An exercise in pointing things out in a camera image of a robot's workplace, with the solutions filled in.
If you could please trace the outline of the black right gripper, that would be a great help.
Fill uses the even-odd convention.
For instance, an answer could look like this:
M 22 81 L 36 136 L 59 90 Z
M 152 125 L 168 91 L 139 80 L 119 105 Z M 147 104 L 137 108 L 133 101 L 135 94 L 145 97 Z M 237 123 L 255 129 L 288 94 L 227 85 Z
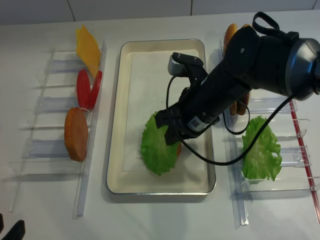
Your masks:
M 222 89 L 219 86 L 185 88 L 177 103 L 155 115 L 158 129 L 167 126 L 164 138 L 167 145 L 200 136 L 220 120 Z

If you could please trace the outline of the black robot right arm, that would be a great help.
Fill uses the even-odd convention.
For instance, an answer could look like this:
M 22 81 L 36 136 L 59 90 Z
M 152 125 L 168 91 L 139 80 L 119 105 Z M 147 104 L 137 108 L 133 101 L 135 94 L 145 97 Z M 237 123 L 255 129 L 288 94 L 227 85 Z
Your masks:
M 173 53 L 172 76 L 190 79 L 178 102 L 170 107 L 174 127 L 165 133 L 168 145 L 201 135 L 226 109 L 253 89 L 303 101 L 320 91 L 320 45 L 289 32 L 259 36 L 248 26 L 238 30 L 223 60 L 210 72 L 194 56 Z

